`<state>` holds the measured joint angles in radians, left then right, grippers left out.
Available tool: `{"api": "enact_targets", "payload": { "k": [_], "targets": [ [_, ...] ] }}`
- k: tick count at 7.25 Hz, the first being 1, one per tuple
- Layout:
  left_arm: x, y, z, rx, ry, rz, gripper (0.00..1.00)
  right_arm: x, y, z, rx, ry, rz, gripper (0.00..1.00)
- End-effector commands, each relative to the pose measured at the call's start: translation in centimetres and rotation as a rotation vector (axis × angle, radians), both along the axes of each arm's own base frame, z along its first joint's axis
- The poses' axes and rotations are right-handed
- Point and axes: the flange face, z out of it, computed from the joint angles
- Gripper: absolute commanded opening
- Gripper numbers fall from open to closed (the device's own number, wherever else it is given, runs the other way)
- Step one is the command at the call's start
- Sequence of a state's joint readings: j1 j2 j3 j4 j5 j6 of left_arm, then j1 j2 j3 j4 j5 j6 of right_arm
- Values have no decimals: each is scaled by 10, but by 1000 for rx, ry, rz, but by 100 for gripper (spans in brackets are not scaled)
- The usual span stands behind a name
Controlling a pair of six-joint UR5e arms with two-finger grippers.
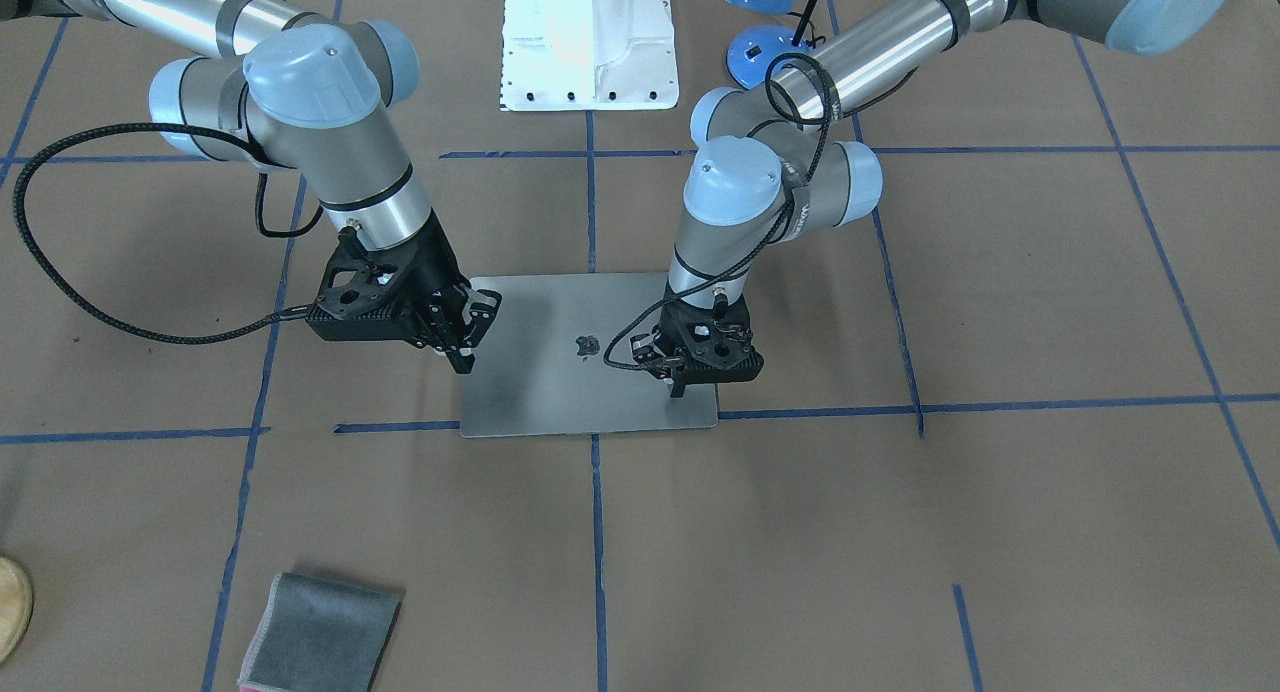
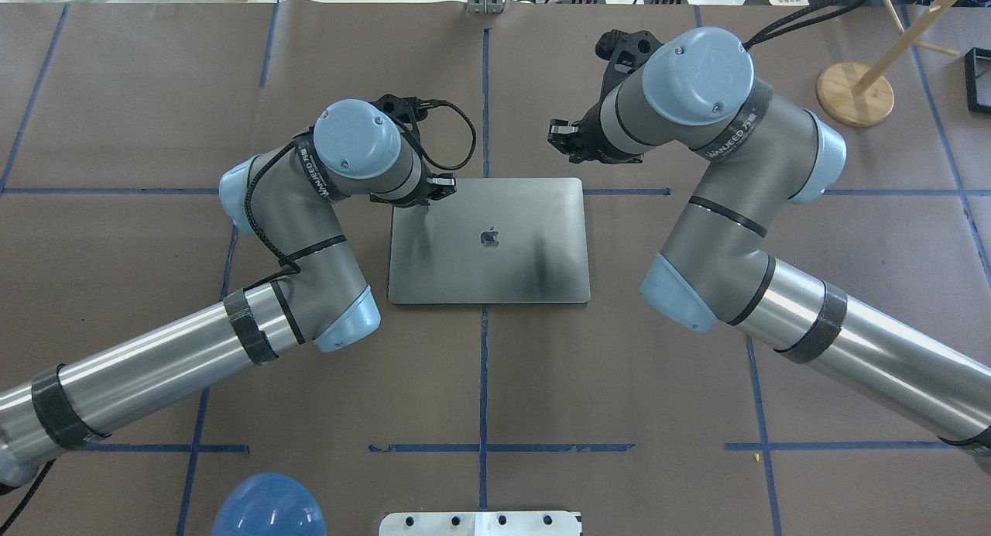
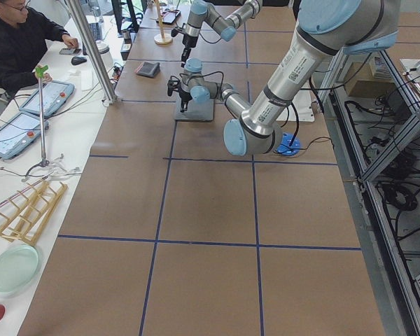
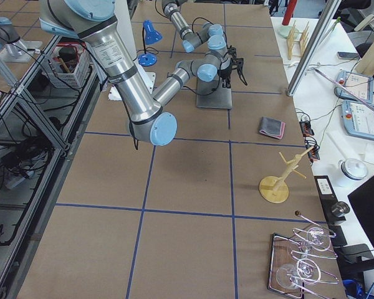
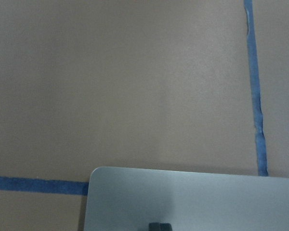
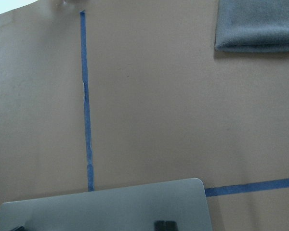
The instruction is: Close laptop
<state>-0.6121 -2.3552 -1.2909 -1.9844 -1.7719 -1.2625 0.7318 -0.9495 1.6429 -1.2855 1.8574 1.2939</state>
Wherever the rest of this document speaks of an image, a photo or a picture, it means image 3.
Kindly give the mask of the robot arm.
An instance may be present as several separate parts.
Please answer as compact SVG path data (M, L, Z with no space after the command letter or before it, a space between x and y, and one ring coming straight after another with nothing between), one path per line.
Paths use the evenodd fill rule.
M222 17L213 4L194 1L188 21L171 32L172 36L183 35L184 71L178 86L182 106L190 100L222 101L235 116L223 131L225 147L233 155L268 153L279 147L283 132L277 118L325 58L339 51L357 55L385 50L398 35L399 1L301 1L290 49L250 104L231 84L205 80L201 61L191 58L190 51L203 24L230 41L240 25L262 7L261 1L243 1L235 12Z
M235 36L237 29L248 19L255 18L263 7L263 2L257 0L241 1L241 4L242 6L236 11L223 17L212 3L192 1L187 22L177 29L177 32L183 35L182 67L190 57L191 50L196 47L204 23L209 25L221 39L228 42Z

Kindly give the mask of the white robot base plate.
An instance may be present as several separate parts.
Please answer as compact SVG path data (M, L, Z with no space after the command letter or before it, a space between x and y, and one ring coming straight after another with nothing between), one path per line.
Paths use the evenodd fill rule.
M312 97L310 91L299 91L294 99L293 104L297 110L298 118L300 122L312 123L314 122L314 112L312 109ZM282 112L279 120L282 121L296 121L295 112L292 109L292 106L285 108Z

